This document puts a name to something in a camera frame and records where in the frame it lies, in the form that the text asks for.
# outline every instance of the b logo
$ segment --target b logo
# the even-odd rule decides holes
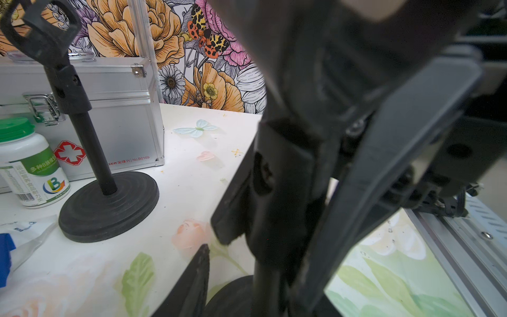
[[[53,177],[52,179],[48,180],[43,186],[42,189],[48,194],[56,194],[59,191],[61,191],[65,187],[65,181],[59,182],[56,177]]]

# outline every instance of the white daisy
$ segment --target white daisy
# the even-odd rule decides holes
[[[239,71],[236,86],[241,92],[245,112],[262,114],[267,103],[266,87],[264,77],[255,64]]]
[[[181,104],[185,92],[185,79],[176,66],[169,64],[159,69],[162,95],[167,103]]]
[[[390,255],[398,250],[415,260],[426,257],[426,244],[403,209],[364,238],[360,244],[368,245],[380,255]]]

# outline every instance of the light blue butterfly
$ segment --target light blue butterfly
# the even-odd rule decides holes
[[[179,134],[190,134],[191,137],[200,137],[204,130],[216,130],[218,127],[214,125],[208,125],[209,123],[206,120],[197,121],[197,126],[195,128],[178,128],[173,131]]]

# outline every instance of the green leaf print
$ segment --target green leaf print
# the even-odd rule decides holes
[[[430,295],[413,295],[414,302],[428,317],[464,317],[463,312],[443,298]]]
[[[155,265],[151,256],[140,252],[122,278],[122,295],[129,317],[138,317],[144,299],[155,280]]]
[[[366,297],[384,297],[378,287],[366,275],[352,266],[342,266],[337,274],[343,282]]]
[[[372,305],[366,305],[361,309],[361,313],[359,314],[359,317],[389,317],[381,311],[380,309],[376,308]]]
[[[343,317],[359,317],[359,308],[349,299],[341,297],[340,294],[327,290],[325,294],[329,301],[340,311]]]
[[[209,259],[213,259],[214,257],[223,257],[227,261],[231,262],[232,265],[238,268],[238,270],[243,273],[243,275],[249,275],[238,262],[234,261],[233,258],[229,256],[229,250],[226,245],[220,244],[218,240],[215,240],[215,243],[208,244],[209,247]]]
[[[412,294],[407,284],[396,274],[387,268],[365,258],[373,275],[377,278],[384,291],[395,301],[400,303],[409,313],[415,317],[423,316],[421,310],[412,299]]]

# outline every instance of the pink flower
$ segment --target pink flower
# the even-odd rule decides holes
[[[239,66],[241,69],[250,64],[250,55],[248,55],[243,46],[236,40],[236,37],[225,26],[220,17],[216,14],[215,10],[211,8],[208,1],[195,0],[195,3],[201,7],[204,18],[206,19],[211,31],[223,36],[230,43],[227,50],[225,50],[221,56],[223,56],[231,66]]]
[[[172,236],[171,241],[183,257],[190,259],[201,245],[210,244],[212,239],[213,233],[209,223],[189,219],[178,227],[178,231]]]

